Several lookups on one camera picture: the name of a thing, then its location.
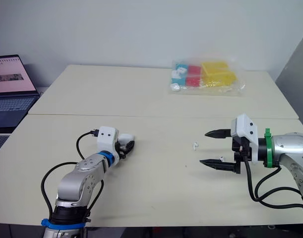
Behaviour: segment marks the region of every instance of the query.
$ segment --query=beige tabletop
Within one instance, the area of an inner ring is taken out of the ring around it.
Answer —
[[[241,96],[169,93],[170,69],[70,65],[30,114],[297,119],[267,72],[247,71]]]
[[[275,134],[303,132],[297,119],[254,119],[258,133],[265,127]],[[79,135],[113,126],[136,136],[133,152],[105,175],[105,187],[92,209],[96,227],[232,226],[303,223],[300,208],[275,210],[250,199],[245,169],[242,174],[216,171],[200,159],[224,156],[233,161],[231,139],[213,139],[204,133],[229,128],[230,119],[141,118],[28,115],[0,150],[0,223],[39,225],[48,216],[40,182],[49,168],[80,161],[75,148]],[[199,148],[193,151],[197,141]],[[96,151],[96,138],[80,142],[84,156]],[[53,172],[46,183],[54,204],[60,179],[72,170]],[[273,171],[260,162],[251,166],[253,183]],[[279,186],[296,187],[287,169],[270,179],[261,193]],[[289,191],[266,199],[273,204],[302,203]]]

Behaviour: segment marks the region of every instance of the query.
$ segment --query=blue ring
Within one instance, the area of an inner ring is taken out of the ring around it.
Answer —
[[[44,227],[48,227],[53,230],[74,230],[85,227],[85,223],[71,224],[71,225],[55,225],[49,222],[48,219],[43,219],[41,221],[41,225]]]
[[[104,153],[102,151],[100,153],[98,153],[98,154],[105,156],[109,160],[110,165],[112,165],[114,163],[114,160],[113,160],[114,156],[113,156],[113,154],[107,154],[107,153]]]

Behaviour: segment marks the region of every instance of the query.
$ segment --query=green ring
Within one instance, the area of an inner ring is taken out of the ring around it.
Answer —
[[[265,131],[266,147],[267,147],[267,168],[272,168],[272,145],[270,129],[266,128]]]

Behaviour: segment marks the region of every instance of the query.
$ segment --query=cyan block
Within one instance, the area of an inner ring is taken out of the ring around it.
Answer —
[[[188,68],[188,65],[187,64],[183,64],[183,63],[177,63],[176,64],[176,69],[178,69],[178,68],[180,68],[180,67],[182,67],[182,68]]]
[[[172,78],[171,81],[172,81],[172,83],[177,83],[178,85],[184,86],[186,78],[185,77],[182,77],[182,78]]]

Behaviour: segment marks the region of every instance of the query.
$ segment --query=floor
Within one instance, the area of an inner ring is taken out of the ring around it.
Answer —
[[[0,238],[40,238],[43,227],[0,224]],[[300,238],[303,224],[238,227],[88,228],[88,238]]]

